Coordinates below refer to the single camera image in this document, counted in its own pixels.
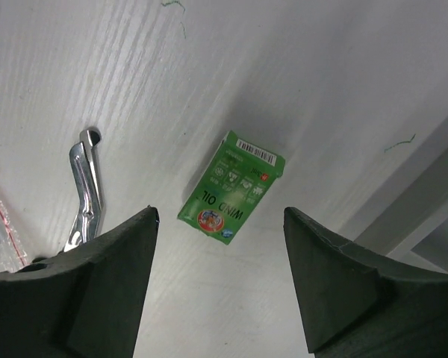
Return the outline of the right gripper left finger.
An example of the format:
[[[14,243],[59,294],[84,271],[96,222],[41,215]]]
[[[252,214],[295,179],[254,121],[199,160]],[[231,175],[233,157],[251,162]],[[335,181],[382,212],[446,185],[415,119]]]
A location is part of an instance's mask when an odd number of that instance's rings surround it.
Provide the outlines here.
[[[132,357],[158,238],[147,207],[54,257],[0,273],[0,357]]]

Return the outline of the small green box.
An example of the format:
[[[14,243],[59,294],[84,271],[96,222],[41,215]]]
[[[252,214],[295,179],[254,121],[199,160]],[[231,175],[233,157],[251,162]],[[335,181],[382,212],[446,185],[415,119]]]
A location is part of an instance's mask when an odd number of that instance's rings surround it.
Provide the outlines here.
[[[285,159],[229,131],[177,219],[229,244],[276,179]]]

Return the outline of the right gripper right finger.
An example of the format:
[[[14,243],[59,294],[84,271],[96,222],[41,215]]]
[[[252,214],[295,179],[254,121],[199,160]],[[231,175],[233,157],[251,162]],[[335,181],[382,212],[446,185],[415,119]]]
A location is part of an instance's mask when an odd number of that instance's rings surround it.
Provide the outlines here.
[[[294,207],[284,237],[316,357],[448,357],[448,274],[376,254]]]

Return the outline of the grey plastic divider tray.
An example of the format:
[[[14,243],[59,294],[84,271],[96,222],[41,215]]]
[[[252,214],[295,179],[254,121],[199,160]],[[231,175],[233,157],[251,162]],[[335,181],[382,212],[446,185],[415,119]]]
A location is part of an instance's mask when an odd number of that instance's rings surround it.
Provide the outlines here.
[[[448,117],[358,211],[340,234],[394,260],[448,273],[444,245],[419,249],[448,219]]]

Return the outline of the black handled bandage scissors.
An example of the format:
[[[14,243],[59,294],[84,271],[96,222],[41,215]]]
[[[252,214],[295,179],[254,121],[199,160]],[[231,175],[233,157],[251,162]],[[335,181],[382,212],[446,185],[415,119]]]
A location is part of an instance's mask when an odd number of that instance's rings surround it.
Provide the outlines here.
[[[101,227],[103,210],[96,146],[102,137],[96,127],[79,134],[79,141],[69,150],[69,162],[78,193],[78,212],[68,240],[60,252],[67,252],[94,239]]]

